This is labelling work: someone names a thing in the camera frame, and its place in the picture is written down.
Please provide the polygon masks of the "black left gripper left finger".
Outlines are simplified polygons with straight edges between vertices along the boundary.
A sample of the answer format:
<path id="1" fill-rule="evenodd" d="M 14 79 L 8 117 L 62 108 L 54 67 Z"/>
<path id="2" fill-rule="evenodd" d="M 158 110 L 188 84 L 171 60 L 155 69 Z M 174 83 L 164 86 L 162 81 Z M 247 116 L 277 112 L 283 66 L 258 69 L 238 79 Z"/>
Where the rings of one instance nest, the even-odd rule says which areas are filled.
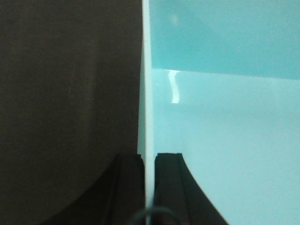
<path id="1" fill-rule="evenodd" d="M 125 225 L 144 206 L 142 157 L 118 154 L 90 188 L 43 224 Z"/>

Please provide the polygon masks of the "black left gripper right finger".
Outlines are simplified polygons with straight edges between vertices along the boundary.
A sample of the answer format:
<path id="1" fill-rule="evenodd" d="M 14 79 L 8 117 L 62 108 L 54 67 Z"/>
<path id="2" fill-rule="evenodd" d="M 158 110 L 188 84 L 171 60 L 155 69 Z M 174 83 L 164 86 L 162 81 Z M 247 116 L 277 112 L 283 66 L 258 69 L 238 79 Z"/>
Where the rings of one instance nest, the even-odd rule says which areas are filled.
<path id="1" fill-rule="evenodd" d="M 226 225 L 188 169 L 181 153 L 155 159 L 154 206 L 170 209 L 181 225 Z"/>

